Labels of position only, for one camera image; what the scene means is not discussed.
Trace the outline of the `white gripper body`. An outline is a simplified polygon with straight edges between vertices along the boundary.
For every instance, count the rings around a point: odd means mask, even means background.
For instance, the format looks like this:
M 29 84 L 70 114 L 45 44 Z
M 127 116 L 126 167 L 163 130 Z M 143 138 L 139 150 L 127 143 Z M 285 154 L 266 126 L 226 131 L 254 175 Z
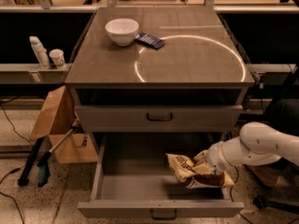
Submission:
M 206 152 L 206 162 L 219 172 L 225 172 L 232 168 L 232 165 L 225 159 L 222 151 L 223 142 L 213 144 Z

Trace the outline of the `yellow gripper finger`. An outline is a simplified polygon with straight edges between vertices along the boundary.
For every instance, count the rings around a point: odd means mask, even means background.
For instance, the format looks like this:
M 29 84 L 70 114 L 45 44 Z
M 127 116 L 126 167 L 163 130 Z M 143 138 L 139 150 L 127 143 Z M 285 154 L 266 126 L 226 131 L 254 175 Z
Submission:
M 214 168 L 209 166 L 206 163 L 201 163 L 199 165 L 195 165 L 192 170 L 196 172 L 199 175 L 212 175 L 213 172 L 215 171 Z
M 196 156 L 194 156 L 193 159 L 195 161 L 195 164 L 200 165 L 202 163 L 205 163 L 206 162 L 206 154 L 207 154 L 207 151 L 203 150 L 200 153 L 198 153 Z

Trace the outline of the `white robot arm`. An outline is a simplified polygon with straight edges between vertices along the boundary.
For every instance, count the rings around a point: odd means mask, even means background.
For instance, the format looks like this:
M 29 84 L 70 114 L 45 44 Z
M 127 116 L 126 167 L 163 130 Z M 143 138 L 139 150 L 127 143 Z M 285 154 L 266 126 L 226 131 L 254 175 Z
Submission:
M 202 174 L 227 172 L 240 164 L 266 165 L 280 158 L 299 165 L 299 137 L 260 122 L 245 124 L 238 137 L 215 143 L 194 157 L 195 167 L 204 167 Z

